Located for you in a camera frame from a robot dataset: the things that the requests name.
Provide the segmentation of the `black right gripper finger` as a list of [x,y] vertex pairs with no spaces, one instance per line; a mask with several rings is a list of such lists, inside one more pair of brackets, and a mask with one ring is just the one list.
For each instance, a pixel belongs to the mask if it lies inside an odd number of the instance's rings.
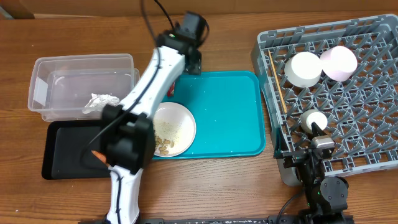
[[320,136],[325,136],[326,133],[318,126],[316,122],[313,122],[311,124],[312,128],[312,136],[313,137],[320,137]]
[[274,146],[274,152],[282,152],[284,138],[283,138],[283,133],[280,128],[277,128],[275,140],[276,140],[276,144]]

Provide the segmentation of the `small white cup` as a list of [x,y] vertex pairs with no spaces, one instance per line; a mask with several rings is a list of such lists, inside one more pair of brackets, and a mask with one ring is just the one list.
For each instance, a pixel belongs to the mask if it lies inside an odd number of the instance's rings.
[[324,130],[328,125],[327,117],[319,110],[308,110],[301,114],[301,128],[306,132],[312,134],[312,123],[316,123],[317,126]]

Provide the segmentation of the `red snack wrapper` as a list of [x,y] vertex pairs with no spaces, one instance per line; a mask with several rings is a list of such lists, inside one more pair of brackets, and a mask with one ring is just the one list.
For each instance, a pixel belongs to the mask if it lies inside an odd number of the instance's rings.
[[167,91],[167,96],[168,97],[172,97],[174,96],[174,92],[175,92],[175,82],[173,82],[169,88],[169,90]]

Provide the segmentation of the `white bowl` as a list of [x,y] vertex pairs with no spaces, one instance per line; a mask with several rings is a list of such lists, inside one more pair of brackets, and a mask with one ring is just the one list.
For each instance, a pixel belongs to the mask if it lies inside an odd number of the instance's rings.
[[317,55],[300,52],[287,61],[284,73],[294,86],[309,88],[318,83],[322,74],[322,63]]

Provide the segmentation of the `wooden chopstick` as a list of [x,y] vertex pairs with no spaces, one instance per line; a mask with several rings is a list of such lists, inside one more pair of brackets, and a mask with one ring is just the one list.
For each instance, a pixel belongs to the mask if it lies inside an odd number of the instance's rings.
[[274,66],[274,60],[272,58],[272,54],[271,54],[270,50],[268,50],[268,55],[269,55],[269,58],[270,58],[272,74],[273,74],[274,79],[275,79],[275,83],[276,83],[277,90],[278,90],[278,93],[279,93],[280,102],[281,102],[281,105],[282,105],[282,109],[283,109],[283,112],[286,114],[287,113],[287,108],[286,108],[286,105],[285,105],[284,97],[282,95],[282,90],[281,90],[280,85],[279,85],[279,79],[277,77],[277,72],[276,72],[275,66]]

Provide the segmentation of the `small pink plate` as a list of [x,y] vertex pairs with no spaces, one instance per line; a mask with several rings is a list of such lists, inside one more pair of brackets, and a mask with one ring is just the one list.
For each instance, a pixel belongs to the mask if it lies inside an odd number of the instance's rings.
[[324,73],[334,81],[347,81],[355,72],[358,61],[355,54],[347,47],[336,46],[320,56]]

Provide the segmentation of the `white tissue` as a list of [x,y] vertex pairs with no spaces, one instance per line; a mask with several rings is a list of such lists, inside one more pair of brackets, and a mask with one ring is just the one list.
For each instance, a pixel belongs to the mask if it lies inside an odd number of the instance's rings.
[[115,106],[119,103],[120,99],[116,96],[108,94],[91,94],[91,100],[85,105],[82,112],[88,114],[94,111],[101,111],[107,104]]

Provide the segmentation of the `orange carrot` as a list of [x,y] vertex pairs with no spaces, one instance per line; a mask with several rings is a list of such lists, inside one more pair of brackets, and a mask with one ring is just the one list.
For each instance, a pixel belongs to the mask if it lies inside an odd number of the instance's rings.
[[94,156],[96,156],[102,163],[104,163],[107,167],[109,164],[106,161],[106,156],[98,151],[92,151],[91,152]]

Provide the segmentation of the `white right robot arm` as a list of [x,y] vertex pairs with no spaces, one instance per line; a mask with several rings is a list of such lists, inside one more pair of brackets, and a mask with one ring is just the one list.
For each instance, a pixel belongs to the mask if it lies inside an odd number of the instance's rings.
[[[323,160],[332,156],[335,148],[334,140],[313,122],[313,138],[309,147],[287,152],[282,131],[280,128],[277,130],[274,158],[282,159],[286,169],[295,169],[302,190],[283,205],[276,219],[271,222],[353,224],[353,217],[343,213],[348,208],[348,182],[342,177],[327,177],[322,168]],[[302,194],[307,199],[308,208],[299,211],[296,216],[284,215],[286,207]]]

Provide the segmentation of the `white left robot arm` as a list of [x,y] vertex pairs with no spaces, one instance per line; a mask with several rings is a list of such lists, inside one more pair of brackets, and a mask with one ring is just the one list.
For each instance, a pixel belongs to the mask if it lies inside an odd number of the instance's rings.
[[155,35],[140,2],[141,14],[154,41],[152,58],[141,78],[118,105],[105,105],[101,131],[81,150],[80,164],[89,154],[99,159],[111,176],[111,205],[100,223],[139,223],[138,196],[144,168],[155,152],[153,118],[164,96],[184,72],[201,74],[201,53],[210,33],[205,18],[186,12],[181,24]]

